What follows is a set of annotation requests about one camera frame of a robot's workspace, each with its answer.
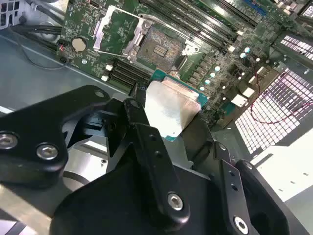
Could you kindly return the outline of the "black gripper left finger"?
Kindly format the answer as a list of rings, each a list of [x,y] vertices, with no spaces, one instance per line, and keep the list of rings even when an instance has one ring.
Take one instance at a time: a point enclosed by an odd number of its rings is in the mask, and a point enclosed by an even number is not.
[[[82,120],[95,113],[105,123],[113,155],[134,148],[149,212],[163,229],[180,229],[190,217],[190,206],[159,131],[149,125],[138,101],[111,99],[96,86],[82,86],[3,116],[1,181],[33,188],[56,184],[68,162],[68,148],[86,136]]]

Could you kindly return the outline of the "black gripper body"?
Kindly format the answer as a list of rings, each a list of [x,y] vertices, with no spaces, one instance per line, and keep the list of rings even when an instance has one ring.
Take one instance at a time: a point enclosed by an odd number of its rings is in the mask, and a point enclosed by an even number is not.
[[[202,174],[175,166],[191,215],[179,235],[226,235],[217,187]],[[68,195],[54,213],[52,235],[164,235],[149,215],[141,178],[127,162]]]

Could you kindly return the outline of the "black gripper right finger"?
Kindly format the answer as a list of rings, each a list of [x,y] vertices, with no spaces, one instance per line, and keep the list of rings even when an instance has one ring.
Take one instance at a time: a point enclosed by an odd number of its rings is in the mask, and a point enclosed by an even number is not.
[[[223,228],[228,235],[291,235],[292,213],[251,163],[233,162],[197,113],[182,132],[192,169],[217,189]]]

